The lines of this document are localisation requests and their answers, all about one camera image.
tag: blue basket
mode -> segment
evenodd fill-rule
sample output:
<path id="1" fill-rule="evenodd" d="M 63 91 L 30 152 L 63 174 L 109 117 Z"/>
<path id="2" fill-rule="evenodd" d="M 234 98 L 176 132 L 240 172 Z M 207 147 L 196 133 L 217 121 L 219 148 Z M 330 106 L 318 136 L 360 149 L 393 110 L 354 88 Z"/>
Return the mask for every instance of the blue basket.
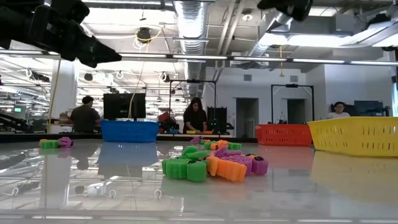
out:
<path id="1" fill-rule="evenodd" d="M 108 142 L 154 142 L 159 124 L 150 121 L 101 121 L 102 138 Z"/>

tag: black metal frame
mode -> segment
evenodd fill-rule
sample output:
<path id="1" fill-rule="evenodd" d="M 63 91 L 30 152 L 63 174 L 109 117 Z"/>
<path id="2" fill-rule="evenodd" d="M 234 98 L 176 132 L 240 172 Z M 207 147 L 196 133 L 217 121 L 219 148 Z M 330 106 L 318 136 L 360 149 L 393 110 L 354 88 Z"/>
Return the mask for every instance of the black metal frame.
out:
<path id="1" fill-rule="evenodd" d="M 207 81 L 207 80 L 170 80 L 170 88 L 169 88 L 169 115 L 172 115 L 172 83 L 173 82 L 187 82 L 187 83 L 212 83 L 214 84 L 214 115 L 216 117 L 216 99 L 217 99 L 217 82 L 216 81 Z"/>
<path id="2" fill-rule="evenodd" d="M 286 88 L 298 88 L 298 87 L 310 87 L 311 88 L 311 97 L 312 97 L 312 120 L 315 121 L 315 102 L 313 96 L 313 85 L 296 85 L 296 84 L 272 84 L 271 85 L 271 119 L 274 122 L 274 86 L 284 86 Z"/>

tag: orange basket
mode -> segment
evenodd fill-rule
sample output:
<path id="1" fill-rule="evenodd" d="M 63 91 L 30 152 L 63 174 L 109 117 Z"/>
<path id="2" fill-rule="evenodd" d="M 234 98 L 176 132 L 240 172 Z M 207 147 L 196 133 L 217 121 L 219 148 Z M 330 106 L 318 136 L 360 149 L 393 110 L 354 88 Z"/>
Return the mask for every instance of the orange basket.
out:
<path id="1" fill-rule="evenodd" d="M 307 124 L 260 124 L 256 126 L 257 141 L 268 146 L 310 146 Z"/>

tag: purple foam toy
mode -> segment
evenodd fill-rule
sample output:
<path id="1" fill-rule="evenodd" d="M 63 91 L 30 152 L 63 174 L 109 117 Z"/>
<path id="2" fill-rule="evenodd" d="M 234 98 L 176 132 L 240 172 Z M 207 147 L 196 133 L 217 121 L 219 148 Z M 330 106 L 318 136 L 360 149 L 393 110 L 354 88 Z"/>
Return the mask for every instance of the purple foam toy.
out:
<path id="1" fill-rule="evenodd" d="M 247 167 L 246 175 L 249 175 L 252 171 L 253 160 L 246 156 L 234 155 L 234 156 L 222 157 L 221 159 L 227 160 L 227 161 L 233 161 L 233 162 L 237 162 L 237 163 L 245 165 Z"/>
<path id="2" fill-rule="evenodd" d="M 202 140 L 202 139 L 203 139 L 203 136 L 194 137 L 194 138 L 191 140 L 191 144 L 197 145 L 197 144 L 200 143 L 200 140 Z"/>
<path id="3" fill-rule="evenodd" d="M 216 152 L 214 153 L 215 157 L 222 158 L 222 157 L 227 157 L 227 156 L 235 156 L 235 155 L 241 155 L 242 151 L 236 150 L 236 151 L 228 151 L 227 148 L 224 146 L 220 149 L 217 149 Z"/>
<path id="4" fill-rule="evenodd" d="M 266 175 L 268 171 L 268 161 L 261 156 L 256 156 L 252 159 L 251 172 L 257 175 Z"/>
<path id="5" fill-rule="evenodd" d="M 62 137 L 59 140 L 60 147 L 72 147 L 73 141 L 68 137 Z"/>

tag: reflective table surface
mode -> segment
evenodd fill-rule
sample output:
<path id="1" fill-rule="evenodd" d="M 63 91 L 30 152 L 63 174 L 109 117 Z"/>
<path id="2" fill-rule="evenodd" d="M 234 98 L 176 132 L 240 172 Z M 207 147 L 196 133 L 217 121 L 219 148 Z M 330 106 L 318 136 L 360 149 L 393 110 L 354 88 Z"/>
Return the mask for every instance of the reflective table surface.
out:
<path id="1" fill-rule="evenodd" d="M 266 176 L 164 177 L 161 161 L 187 145 L 0 144 L 0 223 L 398 223 L 398 159 L 243 144 Z"/>

